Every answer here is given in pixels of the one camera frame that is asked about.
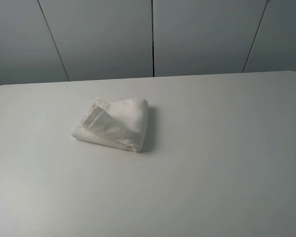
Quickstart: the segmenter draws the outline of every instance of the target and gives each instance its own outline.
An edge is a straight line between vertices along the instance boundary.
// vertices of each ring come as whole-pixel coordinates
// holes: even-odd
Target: folded cloth
[[[82,141],[138,152],[143,147],[147,121],[147,100],[107,102],[95,98],[89,114],[82,118],[72,136]]]

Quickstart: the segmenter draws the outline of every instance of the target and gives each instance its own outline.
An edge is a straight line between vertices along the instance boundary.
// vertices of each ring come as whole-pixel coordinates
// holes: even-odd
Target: white cabinet door
[[[266,7],[245,72],[296,71],[296,0]]]
[[[153,0],[156,76],[241,73],[266,0]]]
[[[70,80],[152,76],[151,0],[40,0]]]
[[[67,81],[36,0],[0,0],[0,85]]]

